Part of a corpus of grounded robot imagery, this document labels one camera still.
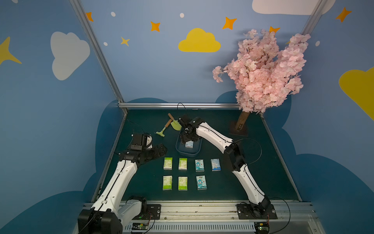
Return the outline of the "blue plastic storage box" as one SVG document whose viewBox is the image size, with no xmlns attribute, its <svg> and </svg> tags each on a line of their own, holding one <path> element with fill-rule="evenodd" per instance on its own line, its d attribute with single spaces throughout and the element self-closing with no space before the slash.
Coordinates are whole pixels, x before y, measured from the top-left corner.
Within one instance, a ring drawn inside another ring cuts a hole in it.
<svg viewBox="0 0 374 234">
<path fill-rule="evenodd" d="M 175 144 L 175 148 L 177 152 L 183 156 L 183 157 L 196 157 L 201 150 L 202 146 L 202 139 L 199 139 L 198 141 L 189 141 L 189 142 L 182 142 L 182 131 L 179 132 L 178 139 Z"/>
</svg>

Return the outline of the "green pocket tissue pack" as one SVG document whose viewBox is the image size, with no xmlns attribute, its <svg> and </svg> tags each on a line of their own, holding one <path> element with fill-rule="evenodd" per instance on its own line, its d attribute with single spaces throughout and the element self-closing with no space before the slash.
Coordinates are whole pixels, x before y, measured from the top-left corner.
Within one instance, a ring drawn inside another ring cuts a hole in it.
<svg viewBox="0 0 374 234">
<path fill-rule="evenodd" d="M 164 158 L 164 170 L 172 170 L 173 158 Z"/>
</svg>

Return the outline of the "blue pocket tissue pack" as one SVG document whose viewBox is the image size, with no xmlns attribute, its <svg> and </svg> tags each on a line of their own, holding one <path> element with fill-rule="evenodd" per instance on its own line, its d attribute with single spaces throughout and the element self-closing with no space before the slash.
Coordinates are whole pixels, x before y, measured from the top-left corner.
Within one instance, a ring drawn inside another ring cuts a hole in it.
<svg viewBox="0 0 374 234">
<path fill-rule="evenodd" d="M 196 172 L 205 171 L 204 160 L 195 160 L 195 171 Z"/>
</svg>

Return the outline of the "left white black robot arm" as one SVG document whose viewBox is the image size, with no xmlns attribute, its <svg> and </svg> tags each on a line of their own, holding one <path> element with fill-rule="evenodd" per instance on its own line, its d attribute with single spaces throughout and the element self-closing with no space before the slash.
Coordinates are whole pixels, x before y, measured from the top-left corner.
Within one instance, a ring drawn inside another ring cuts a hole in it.
<svg viewBox="0 0 374 234">
<path fill-rule="evenodd" d="M 146 212 L 147 202 L 133 198 L 120 207 L 123 195 L 141 165 L 166 155 L 161 143 L 155 147 L 130 146 L 119 154 L 116 170 L 104 192 L 89 210 L 78 217 L 79 234 L 121 234 L 124 226 L 136 216 Z"/>
</svg>

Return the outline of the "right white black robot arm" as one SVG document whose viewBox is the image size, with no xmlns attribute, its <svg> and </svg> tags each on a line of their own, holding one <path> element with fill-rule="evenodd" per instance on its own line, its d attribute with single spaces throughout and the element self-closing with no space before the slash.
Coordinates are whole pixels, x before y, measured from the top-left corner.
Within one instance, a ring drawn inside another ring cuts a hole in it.
<svg viewBox="0 0 374 234">
<path fill-rule="evenodd" d="M 182 126 L 181 141 L 206 139 L 223 153 L 223 165 L 238 179 L 248 196 L 248 205 L 256 219 L 270 215 L 274 209 L 268 196 L 260 189 L 250 173 L 241 143 L 224 136 L 199 117 L 191 119 L 183 115 L 178 119 Z"/>
</svg>

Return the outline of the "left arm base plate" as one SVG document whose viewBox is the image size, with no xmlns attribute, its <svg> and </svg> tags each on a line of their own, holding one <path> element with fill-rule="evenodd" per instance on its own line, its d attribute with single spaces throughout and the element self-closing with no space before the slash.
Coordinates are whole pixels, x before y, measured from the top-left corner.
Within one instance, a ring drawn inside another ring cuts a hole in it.
<svg viewBox="0 0 374 234">
<path fill-rule="evenodd" d="M 146 210 L 142 211 L 134 220 L 159 220 L 161 207 L 161 204 L 148 204 Z"/>
</svg>

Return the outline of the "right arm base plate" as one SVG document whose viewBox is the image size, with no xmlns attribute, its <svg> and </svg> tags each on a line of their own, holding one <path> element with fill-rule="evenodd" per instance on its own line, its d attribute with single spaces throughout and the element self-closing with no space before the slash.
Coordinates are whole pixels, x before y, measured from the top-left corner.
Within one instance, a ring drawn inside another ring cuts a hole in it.
<svg viewBox="0 0 374 234">
<path fill-rule="evenodd" d="M 255 210 L 250 204 L 241 202 L 236 205 L 237 214 L 240 220 L 250 219 L 278 219 L 274 206 L 271 204 L 263 214 Z"/>
</svg>

